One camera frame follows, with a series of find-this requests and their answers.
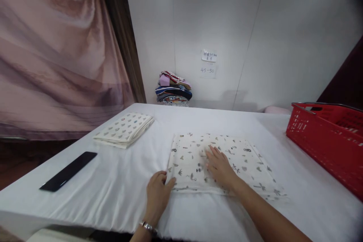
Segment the basket handle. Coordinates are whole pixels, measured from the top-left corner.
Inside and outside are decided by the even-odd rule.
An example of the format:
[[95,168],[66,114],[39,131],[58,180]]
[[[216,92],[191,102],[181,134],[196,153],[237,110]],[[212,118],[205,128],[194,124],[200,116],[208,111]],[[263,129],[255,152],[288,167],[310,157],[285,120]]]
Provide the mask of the basket handle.
[[336,103],[324,103],[324,102],[294,102],[294,103],[291,103],[291,105],[294,105],[294,106],[297,106],[299,107],[300,109],[306,111],[306,112],[309,112],[309,113],[312,113],[312,114],[316,114],[315,112],[312,112],[312,111],[309,111],[301,106],[299,106],[298,104],[313,104],[313,105],[332,105],[332,106],[340,106],[340,107],[345,107],[345,108],[349,108],[351,110],[356,110],[358,112],[361,112],[363,113],[363,110],[360,110],[360,109],[357,109],[357,108],[354,108],[354,107],[351,107],[351,106],[347,106],[347,105],[343,105],[343,104],[336,104]]

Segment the wrist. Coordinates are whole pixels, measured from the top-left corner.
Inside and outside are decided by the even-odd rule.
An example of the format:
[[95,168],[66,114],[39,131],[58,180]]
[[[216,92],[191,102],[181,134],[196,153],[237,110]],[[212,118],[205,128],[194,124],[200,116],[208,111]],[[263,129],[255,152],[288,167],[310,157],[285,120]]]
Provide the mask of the wrist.
[[160,216],[146,212],[143,217],[143,221],[150,224],[153,228],[156,228],[160,220]]
[[245,186],[248,186],[247,183],[245,183],[245,181],[240,177],[236,177],[231,184],[231,191],[237,194],[238,191],[240,191]]

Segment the pink pillow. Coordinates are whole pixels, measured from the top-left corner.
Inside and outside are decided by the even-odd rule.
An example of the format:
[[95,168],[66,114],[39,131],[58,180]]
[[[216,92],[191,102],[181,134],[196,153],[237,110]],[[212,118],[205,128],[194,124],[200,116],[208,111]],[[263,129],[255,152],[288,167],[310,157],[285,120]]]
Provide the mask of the pink pillow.
[[288,115],[291,114],[289,110],[275,106],[266,107],[265,113],[288,114]]

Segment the stack of clothes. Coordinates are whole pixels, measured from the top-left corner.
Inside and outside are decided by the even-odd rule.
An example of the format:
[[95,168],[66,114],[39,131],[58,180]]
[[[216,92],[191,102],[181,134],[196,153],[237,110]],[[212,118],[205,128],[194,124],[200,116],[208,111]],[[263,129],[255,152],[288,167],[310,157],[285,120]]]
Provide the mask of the stack of clothes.
[[183,78],[172,72],[162,71],[158,84],[159,87],[155,89],[158,102],[173,106],[188,106],[192,98],[191,86]]

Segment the white patterned fabric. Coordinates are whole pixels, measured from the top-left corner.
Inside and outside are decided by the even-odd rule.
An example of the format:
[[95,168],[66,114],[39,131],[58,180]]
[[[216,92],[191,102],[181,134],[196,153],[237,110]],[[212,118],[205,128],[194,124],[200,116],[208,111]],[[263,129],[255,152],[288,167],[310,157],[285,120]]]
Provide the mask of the white patterned fabric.
[[174,136],[168,164],[168,180],[177,178],[174,192],[209,192],[230,195],[220,187],[205,167],[209,145],[223,152],[236,174],[260,196],[269,201],[287,200],[272,177],[272,169],[255,146],[246,139],[227,135],[185,133]]
[[128,113],[97,133],[93,139],[96,142],[126,149],[135,142],[153,122],[154,119],[150,115]]

